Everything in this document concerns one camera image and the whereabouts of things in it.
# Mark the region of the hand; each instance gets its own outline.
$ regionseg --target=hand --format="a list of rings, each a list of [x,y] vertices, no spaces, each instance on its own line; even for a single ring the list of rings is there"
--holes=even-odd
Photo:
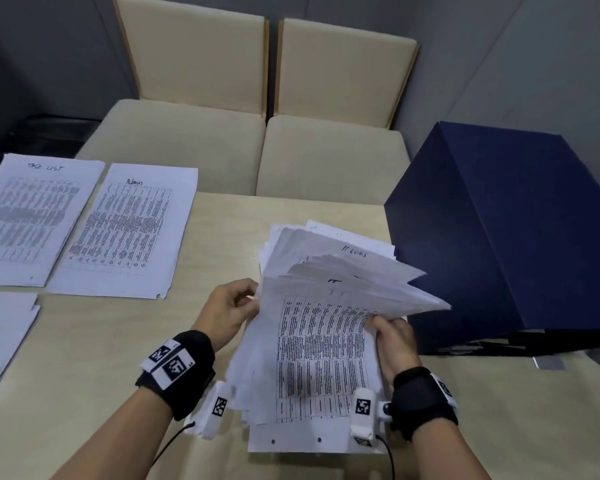
[[[413,328],[406,320],[396,318],[389,321],[382,315],[376,315],[368,323],[377,330],[380,369],[387,381],[393,384],[393,378],[400,372],[422,366]]]
[[[214,352],[218,352],[235,337],[245,320],[260,311],[259,300],[249,298],[256,293],[257,286],[249,278],[216,286],[191,329],[204,332]]]

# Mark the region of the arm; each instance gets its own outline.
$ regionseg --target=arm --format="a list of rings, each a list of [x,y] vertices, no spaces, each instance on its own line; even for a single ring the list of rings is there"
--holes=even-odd
[[[227,345],[245,320],[259,311],[257,283],[245,279],[218,286],[192,330],[204,332],[214,352]],[[97,430],[52,480],[143,480],[173,419],[170,407],[144,387]]]
[[[378,315],[371,325],[377,331],[380,366],[390,383],[401,371],[422,366],[413,329],[405,320],[388,321]],[[424,423],[412,440],[421,480],[491,480],[458,427],[448,419]]]

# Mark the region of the beige seat cushion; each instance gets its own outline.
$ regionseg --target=beige seat cushion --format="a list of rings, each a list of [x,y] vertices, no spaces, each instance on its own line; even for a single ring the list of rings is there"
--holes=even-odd
[[[275,116],[256,195],[384,204],[408,165],[398,131]]]
[[[195,167],[200,192],[254,195],[264,133],[259,114],[124,99],[76,158]]]
[[[287,18],[277,114],[388,127],[415,40]]]
[[[143,98],[262,112],[264,17],[162,0],[116,1]]]

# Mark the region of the dark blue box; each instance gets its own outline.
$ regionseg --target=dark blue box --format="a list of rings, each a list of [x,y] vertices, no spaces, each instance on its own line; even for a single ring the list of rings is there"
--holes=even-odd
[[[409,318],[421,352],[600,346],[600,186],[561,136],[440,122],[384,209],[414,286],[452,306]]]

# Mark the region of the person's left hand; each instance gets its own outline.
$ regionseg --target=person's left hand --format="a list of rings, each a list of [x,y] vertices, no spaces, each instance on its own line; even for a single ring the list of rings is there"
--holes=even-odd
[[[204,332],[214,352],[218,352],[235,337],[245,320],[254,318],[260,311],[259,300],[249,298],[257,287],[250,278],[216,286],[191,329]]]

